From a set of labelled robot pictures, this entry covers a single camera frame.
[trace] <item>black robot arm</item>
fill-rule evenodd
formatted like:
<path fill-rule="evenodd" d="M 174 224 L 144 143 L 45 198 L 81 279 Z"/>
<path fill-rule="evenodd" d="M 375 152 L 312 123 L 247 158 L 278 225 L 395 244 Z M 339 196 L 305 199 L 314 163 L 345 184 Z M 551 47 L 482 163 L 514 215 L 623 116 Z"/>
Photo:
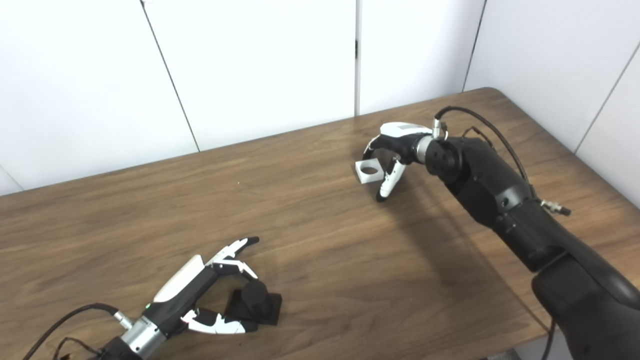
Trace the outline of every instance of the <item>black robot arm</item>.
<path fill-rule="evenodd" d="M 430 140 L 416 160 L 536 273 L 534 294 L 575 360 L 640 359 L 640 291 L 558 223 L 486 142 Z"/>

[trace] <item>wood grain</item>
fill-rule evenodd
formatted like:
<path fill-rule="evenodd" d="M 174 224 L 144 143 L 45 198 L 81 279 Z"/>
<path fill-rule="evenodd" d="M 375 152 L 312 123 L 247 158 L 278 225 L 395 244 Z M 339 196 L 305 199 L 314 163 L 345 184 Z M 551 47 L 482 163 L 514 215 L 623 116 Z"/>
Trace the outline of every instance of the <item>wood grain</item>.
<path fill-rule="evenodd" d="M 474 360 L 543 335 L 548 317 L 531 275 L 423 167 L 408 167 L 384 204 L 374 200 L 379 183 L 355 176 L 382 123 L 428 125 L 449 104 L 493 121 L 538 193 L 574 210 L 562 223 L 640 284 L 638 210 L 485 88 L 1 197 L 0 351 L 20 359 L 83 304 L 136 317 L 193 254 L 208 258 L 252 235 L 261 241 L 241 259 L 283 295 L 280 324 L 183 334 L 155 358 Z M 452 134 L 477 125 L 465 114 L 445 120 Z M 199 305 L 221 311 L 242 285 L 222 279 Z M 98 347 L 120 333 L 85 313 L 35 358 L 50 358 L 65 335 Z"/>

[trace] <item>panel seam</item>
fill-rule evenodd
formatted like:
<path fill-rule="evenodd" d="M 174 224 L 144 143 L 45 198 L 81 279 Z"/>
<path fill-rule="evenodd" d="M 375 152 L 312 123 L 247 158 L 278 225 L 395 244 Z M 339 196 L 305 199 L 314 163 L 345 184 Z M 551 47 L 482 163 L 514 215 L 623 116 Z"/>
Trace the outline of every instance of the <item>panel seam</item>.
<path fill-rule="evenodd" d="M 482 12 L 480 13 L 480 20 L 478 21 L 478 28 L 476 30 L 476 38 L 474 39 L 474 46 L 471 48 L 471 55 L 469 56 L 469 64 L 467 65 L 467 73 L 465 74 L 465 81 L 462 83 L 462 91 L 465 91 L 467 85 L 467 78 L 469 77 L 469 70 L 471 69 L 471 61 L 474 58 L 474 52 L 476 51 L 476 44 L 478 42 L 478 34 L 480 34 L 480 25 L 482 25 L 482 18 L 484 17 L 484 8 L 486 8 L 486 0 L 482 5 Z"/>
<path fill-rule="evenodd" d="M 596 112 L 596 115 L 593 117 L 593 120 L 589 124 L 589 127 L 587 127 L 587 131 L 584 132 L 584 135 L 582 136 L 582 139 L 580 140 L 580 142 L 578 143 L 578 146 L 576 146 L 576 148 L 575 148 L 575 150 L 573 152 L 574 154 L 577 154 L 578 150 L 580 150 L 580 146 L 582 146 L 582 143 L 584 142 L 584 139 L 587 138 L 587 135 L 589 134 L 589 132 L 591 131 L 591 128 L 593 127 L 593 124 L 595 124 L 596 120 L 598 120 L 598 117 L 600 116 L 600 113 L 602 112 L 602 109 L 604 109 L 604 107 L 607 104 L 607 102 L 609 102 L 609 98 L 611 97 L 611 94 L 613 94 L 613 91 L 618 86 L 618 83 L 620 82 L 620 79 L 622 79 L 622 75 L 624 75 L 625 72 L 627 71 L 627 68 L 629 67 L 629 64 L 631 64 L 631 60 L 634 59 L 634 57 L 636 56 L 636 53 L 638 52 L 639 48 L 640 48 L 640 42 L 638 42 L 638 44 L 636 45 L 636 48 L 634 49 L 633 53 L 631 53 L 631 57 L 629 58 L 629 60 L 625 64 L 625 66 L 622 68 L 622 71 L 620 72 L 620 75 L 616 79 L 616 82 L 613 83 L 613 86 L 611 87 L 611 90 L 607 94 L 607 97 L 605 97 L 604 102 L 600 106 L 600 109 L 598 109 L 598 111 Z"/>
<path fill-rule="evenodd" d="M 9 179 L 11 179 L 11 181 L 13 181 L 13 183 L 14 183 L 14 184 L 16 184 L 16 185 L 20 188 L 20 191 L 22 191 L 22 192 L 24 191 L 24 188 L 22 187 L 22 185 L 20 185 L 20 183 L 18 183 L 18 182 L 13 178 L 13 176 L 11 176 L 11 174 L 9 174 L 9 171 L 5 170 L 5 169 L 4 169 L 4 167 L 3 167 L 2 165 L 0 165 L 0 171 L 4 172 L 4 173 L 9 177 Z"/>
<path fill-rule="evenodd" d="M 362 0 L 356 0 L 356 56 L 353 89 L 353 116 L 360 115 L 360 59 L 362 59 Z"/>
<path fill-rule="evenodd" d="M 193 133 L 193 129 L 191 128 L 191 123 L 189 122 L 189 118 L 187 117 L 186 111 L 184 111 L 184 106 L 182 105 L 182 100 L 180 99 L 180 95 L 178 94 L 178 89 L 175 87 L 175 83 L 173 82 L 173 77 L 171 76 L 171 72 L 169 71 L 169 66 L 166 64 L 166 60 L 164 59 L 164 54 L 162 53 L 162 49 L 160 48 L 160 43 L 156 37 L 156 32 L 154 31 L 154 27 L 151 25 L 151 20 L 149 20 L 149 15 L 147 15 L 147 9 L 145 8 L 144 0 L 140 0 L 140 5 L 142 5 L 142 11 L 145 13 L 145 18 L 147 18 L 147 24 L 149 24 L 149 29 L 151 29 L 151 34 L 154 36 L 154 40 L 156 41 L 156 47 L 158 48 L 158 52 L 160 53 L 160 57 L 162 58 L 162 63 L 164 64 L 164 68 L 166 69 L 166 73 L 169 75 L 169 80 L 171 80 L 171 86 L 173 87 L 173 92 L 175 92 L 175 96 L 178 98 L 178 103 L 180 104 L 180 109 L 182 110 L 182 114 L 184 115 L 184 120 L 187 122 L 187 126 L 189 127 L 189 132 L 191 133 L 191 137 L 193 138 L 193 142 L 196 144 L 196 149 L 200 152 L 200 146 L 198 146 L 198 140 L 196 140 L 196 136 Z"/>

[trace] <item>black cable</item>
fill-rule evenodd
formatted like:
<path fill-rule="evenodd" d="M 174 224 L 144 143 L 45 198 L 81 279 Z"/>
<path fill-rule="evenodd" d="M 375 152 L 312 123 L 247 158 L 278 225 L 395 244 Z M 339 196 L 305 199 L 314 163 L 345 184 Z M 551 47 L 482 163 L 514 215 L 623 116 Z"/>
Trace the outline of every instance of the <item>black cable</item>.
<path fill-rule="evenodd" d="M 542 353 L 541 360 L 547 360 L 549 357 L 549 352 L 551 351 L 551 344 L 554 342 L 554 333 L 556 332 L 556 321 L 551 320 L 551 326 L 549 327 L 549 336 L 547 338 L 547 345 L 545 346 L 545 351 Z"/>
<path fill-rule="evenodd" d="M 92 348 L 91 346 L 87 345 L 86 343 L 84 343 L 82 340 L 80 339 L 76 339 L 76 338 L 70 338 L 70 337 L 66 337 L 64 339 L 62 339 L 62 341 L 60 342 L 60 344 L 58 344 L 58 347 L 56 348 L 56 352 L 53 354 L 53 360 L 60 360 L 59 356 L 60 356 L 60 350 L 62 350 L 62 346 L 67 342 L 67 341 L 73 341 L 74 343 L 77 343 L 78 345 L 82 346 L 85 350 L 89 351 L 90 353 L 92 353 L 93 355 L 96 355 L 97 357 L 100 357 L 100 355 L 102 355 L 102 353 L 100 353 L 98 350 L 95 350 L 94 348 Z"/>
<path fill-rule="evenodd" d="M 475 126 L 472 126 L 472 127 L 468 128 L 467 130 L 465 130 L 465 132 L 464 132 L 464 133 L 462 133 L 462 136 L 461 136 L 461 137 L 462 137 L 462 138 L 463 138 L 463 137 L 465 137 L 465 136 L 467 135 L 467 133 L 468 133 L 469 131 L 471 131 L 471 130 L 475 131 L 475 132 L 476 132 L 476 134 L 478 134 L 478 135 L 482 136 L 482 137 L 483 137 L 483 139 L 486 141 L 486 143 L 488 143 L 488 144 L 489 144 L 489 146 L 490 146 L 492 149 L 495 149 L 495 148 L 493 147 L 493 143 L 491 142 L 491 140 L 489 140 L 489 138 L 488 138 L 488 137 L 487 137 L 487 136 L 486 136 L 482 131 L 480 131 L 480 129 L 478 129 L 478 128 L 477 128 L 477 127 L 475 127 Z"/>
<path fill-rule="evenodd" d="M 513 150 L 513 148 L 511 147 L 511 145 L 507 141 L 507 139 L 504 137 L 504 135 L 502 135 L 502 133 L 500 132 L 500 130 L 498 130 L 497 127 L 495 127 L 489 120 L 485 119 L 484 117 L 482 117 L 480 114 L 476 113 L 475 111 L 469 110 L 467 108 L 462 108 L 460 106 L 447 106 L 446 108 L 442 108 L 440 111 L 438 111 L 436 113 L 434 118 L 436 120 L 440 120 L 442 118 L 442 115 L 448 113 L 449 111 L 461 111 L 463 113 L 468 113 L 469 115 L 471 115 L 471 116 L 475 117 L 476 119 L 480 120 L 489 129 L 491 129 L 491 131 L 493 131 L 493 133 L 496 134 L 496 136 L 498 136 L 498 138 L 500 139 L 500 141 L 502 142 L 504 147 L 507 149 L 507 151 L 509 152 L 509 154 L 513 158 L 513 161 L 516 163 L 516 166 L 518 167 L 518 171 L 520 171 L 520 175 L 522 176 L 522 179 L 524 179 L 524 181 L 526 181 L 527 184 L 529 184 L 529 187 L 531 188 L 531 191 L 532 191 L 534 197 L 536 196 L 535 190 L 533 190 L 533 186 L 531 186 L 531 183 L 529 182 L 529 177 L 527 176 L 527 172 L 524 170 L 524 166 L 522 165 L 522 162 L 520 161 L 520 158 L 518 157 L 516 152 Z"/>
<path fill-rule="evenodd" d="M 31 350 L 29 350 L 29 352 L 22 358 L 22 360 L 29 360 L 31 356 L 33 356 L 33 354 L 36 352 L 36 350 L 38 350 L 38 348 L 42 345 L 42 343 L 49 337 L 49 335 L 51 335 L 52 332 L 54 332 L 60 325 L 62 325 L 63 322 L 69 320 L 69 318 L 79 313 L 82 313 L 83 311 L 90 310 L 90 309 L 104 310 L 104 311 L 107 311 L 109 314 L 111 314 L 111 316 L 115 315 L 115 313 L 118 312 L 117 308 L 107 304 L 101 304 L 99 302 L 95 304 L 89 304 L 89 305 L 79 307 L 73 310 L 72 312 L 70 312 L 69 314 L 62 316 L 62 318 L 58 320 L 55 324 L 53 324 L 49 328 L 49 330 L 47 330 L 44 334 L 42 334 L 40 339 L 38 339 L 38 341 L 36 341 L 36 343 L 33 344 L 33 346 L 31 347 Z"/>

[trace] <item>silver metal connector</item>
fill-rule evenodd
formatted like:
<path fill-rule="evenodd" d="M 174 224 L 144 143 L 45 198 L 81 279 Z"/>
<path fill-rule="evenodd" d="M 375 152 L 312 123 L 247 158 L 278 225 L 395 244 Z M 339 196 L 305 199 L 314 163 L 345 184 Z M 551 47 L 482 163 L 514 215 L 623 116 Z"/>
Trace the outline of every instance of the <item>silver metal connector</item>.
<path fill-rule="evenodd" d="M 131 322 L 131 319 L 124 315 L 122 311 L 118 311 L 117 313 L 113 314 L 113 317 L 116 318 L 116 320 L 118 320 L 118 322 L 120 323 L 120 326 L 122 326 L 126 330 L 129 330 L 133 327 L 133 322 Z"/>
<path fill-rule="evenodd" d="M 427 154 L 427 148 L 429 147 L 429 143 L 431 143 L 431 137 L 429 135 L 418 140 L 417 145 L 415 146 L 415 157 L 419 163 L 424 165 L 425 157 Z"/>
<path fill-rule="evenodd" d="M 158 326 L 144 316 L 141 316 L 120 338 L 142 360 L 148 359 L 166 340 Z"/>
<path fill-rule="evenodd" d="M 547 209 L 551 214 L 562 214 L 564 216 L 571 215 L 571 210 L 554 201 L 542 200 L 540 206 Z"/>
<path fill-rule="evenodd" d="M 440 121 L 433 118 L 433 127 L 431 128 L 431 138 L 437 140 L 440 137 Z"/>

